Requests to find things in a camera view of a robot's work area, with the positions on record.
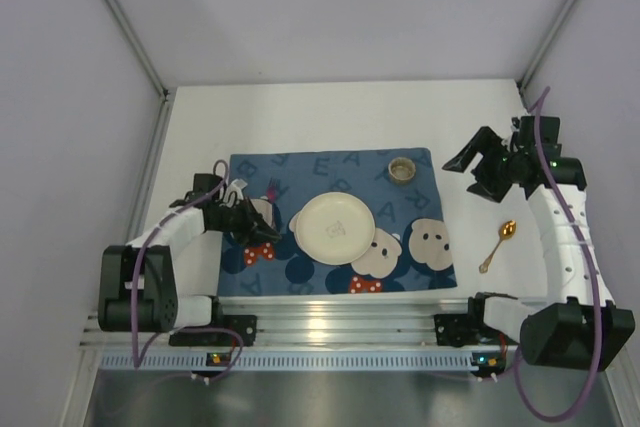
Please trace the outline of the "small beige cup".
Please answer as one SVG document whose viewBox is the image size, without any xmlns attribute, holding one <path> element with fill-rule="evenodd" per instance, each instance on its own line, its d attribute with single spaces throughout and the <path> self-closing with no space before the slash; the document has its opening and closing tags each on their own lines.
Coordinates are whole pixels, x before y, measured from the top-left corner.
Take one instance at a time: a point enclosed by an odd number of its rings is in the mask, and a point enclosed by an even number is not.
<svg viewBox="0 0 640 427">
<path fill-rule="evenodd" d="M 407 157 L 396 157 L 388 164 L 388 174 L 396 185 L 407 185 L 416 175 L 415 163 Z"/>
</svg>

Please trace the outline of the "gold spoon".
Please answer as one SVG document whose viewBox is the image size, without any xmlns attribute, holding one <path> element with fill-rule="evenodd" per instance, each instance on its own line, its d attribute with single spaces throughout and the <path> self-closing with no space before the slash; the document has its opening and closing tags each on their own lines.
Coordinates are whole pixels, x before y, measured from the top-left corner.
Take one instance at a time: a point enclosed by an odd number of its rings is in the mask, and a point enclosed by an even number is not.
<svg viewBox="0 0 640 427">
<path fill-rule="evenodd" d="M 503 223 L 498 230 L 498 240 L 491 250 L 491 252 L 487 255 L 485 260 L 479 265 L 478 271 L 480 274 L 486 274 L 489 270 L 491 262 L 501 246 L 502 243 L 514 237 L 517 230 L 517 222 L 515 220 L 509 220 Z"/>
</svg>

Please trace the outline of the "cream round plate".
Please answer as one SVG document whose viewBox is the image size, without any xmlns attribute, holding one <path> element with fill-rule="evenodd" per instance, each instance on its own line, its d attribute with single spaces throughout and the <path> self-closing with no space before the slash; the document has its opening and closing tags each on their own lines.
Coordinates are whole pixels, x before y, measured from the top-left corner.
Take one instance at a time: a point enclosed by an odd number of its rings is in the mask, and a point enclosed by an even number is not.
<svg viewBox="0 0 640 427">
<path fill-rule="evenodd" d="M 331 266 L 349 264 L 362 257 L 376 231 L 367 205 L 341 192 L 313 197 L 294 215 L 289 227 L 305 254 Z"/>
</svg>

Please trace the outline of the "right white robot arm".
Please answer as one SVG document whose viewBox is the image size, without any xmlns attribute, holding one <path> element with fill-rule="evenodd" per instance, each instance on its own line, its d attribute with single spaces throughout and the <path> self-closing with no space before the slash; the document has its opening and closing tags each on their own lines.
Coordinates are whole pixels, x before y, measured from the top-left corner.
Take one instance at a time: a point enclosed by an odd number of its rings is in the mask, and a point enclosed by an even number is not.
<svg viewBox="0 0 640 427">
<path fill-rule="evenodd" d="M 481 127 L 443 166 L 471 173 L 468 192 L 496 203 L 519 186 L 534 215 L 547 270 L 547 304 L 535 310 L 507 294 L 478 293 L 468 314 L 481 328 L 515 341 L 530 365 L 604 371 L 635 331 L 628 309 L 616 306 L 595 258 L 586 215 L 581 162 L 565 157 L 557 117 L 522 116 L 510 139 Z"/>
</svg>

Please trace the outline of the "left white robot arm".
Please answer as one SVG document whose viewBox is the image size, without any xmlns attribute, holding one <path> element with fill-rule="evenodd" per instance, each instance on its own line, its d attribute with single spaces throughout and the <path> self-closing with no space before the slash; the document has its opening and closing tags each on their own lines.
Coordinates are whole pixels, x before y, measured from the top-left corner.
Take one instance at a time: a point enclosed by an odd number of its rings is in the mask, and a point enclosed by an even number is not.
<svg viewBox="0 0 640 427">
<path fill-rule="evenodd" d="M 207 232 L 227 234 L 242 247 L 274 245 L 272 220 L 243 194 L 244 184 L 197 173 L 192 189 L 174 201 L 153 227 L 102 254 L 98 324 L 106 332 L 165 333 L 218 327 L 223 314 L 212 295 L 181 294 L 176 283 L 180 254 Z"/>
</svg>

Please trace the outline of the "blue cartoon placemat cloth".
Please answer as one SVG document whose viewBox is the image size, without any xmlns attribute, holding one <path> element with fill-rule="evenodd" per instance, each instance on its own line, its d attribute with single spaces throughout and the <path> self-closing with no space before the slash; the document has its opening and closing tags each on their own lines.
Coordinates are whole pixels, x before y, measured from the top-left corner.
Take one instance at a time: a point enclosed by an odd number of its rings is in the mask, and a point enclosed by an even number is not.
<svg viewBox="0 0 640 427">
<path fill-rule="evenodd" d="M 451 289 L 457 279 L 428 148 L 234 154 L 241 194 L 280 234 L 222 240 L 222 297 Z"/>
</svg>

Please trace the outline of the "iridescent purple fork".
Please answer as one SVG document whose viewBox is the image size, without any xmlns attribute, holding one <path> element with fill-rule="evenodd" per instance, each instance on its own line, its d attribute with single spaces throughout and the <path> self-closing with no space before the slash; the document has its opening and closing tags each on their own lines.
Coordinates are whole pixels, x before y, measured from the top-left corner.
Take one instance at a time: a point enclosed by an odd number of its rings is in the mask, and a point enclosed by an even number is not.
<svg viewBox="0 0 640 427">
<path fill-rule="evenodd" d="M 278 179 L 271 178 L 267 184 L 266 192 L 260 197 L 261 200 L 268 201 L 275 205 L 280 197 L 281 183 Z"/>
</svg>

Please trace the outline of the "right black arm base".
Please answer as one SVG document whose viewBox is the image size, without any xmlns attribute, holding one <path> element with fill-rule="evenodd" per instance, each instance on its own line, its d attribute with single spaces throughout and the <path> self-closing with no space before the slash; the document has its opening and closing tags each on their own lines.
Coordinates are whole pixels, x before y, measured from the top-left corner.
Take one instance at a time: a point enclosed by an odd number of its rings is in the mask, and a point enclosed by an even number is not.
<svg viewBox="0 0 640 427">
<path fill-rule="evenodd" d="M 479 292 L 467 299 L 464 313 L 436 314 L 434 329 L 437 345 L 461 348 L 475 345 L 501 344 L 503 334 L 489 327 L 483 320 L 486 300 L 491 297 L 512 299 L 512 296 L 494 292 Z"/>
</svg>

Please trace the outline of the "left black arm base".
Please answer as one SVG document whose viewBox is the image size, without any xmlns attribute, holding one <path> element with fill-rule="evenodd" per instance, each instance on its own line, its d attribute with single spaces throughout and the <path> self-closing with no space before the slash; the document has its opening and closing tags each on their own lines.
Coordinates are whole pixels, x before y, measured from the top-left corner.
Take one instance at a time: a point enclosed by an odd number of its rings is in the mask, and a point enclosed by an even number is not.
<svg viewBox="0 0 640 427">
<path fill-rule="evenodd" d="M 170 334 L 171 347 L 251 347 L 257 334 L 257 316 L 231 314 L 224 310 L 218 297 L 209 296 L 209 316 L 205 324 L 186 324 L 178 317 L 177 329 Z"/>
</svg>

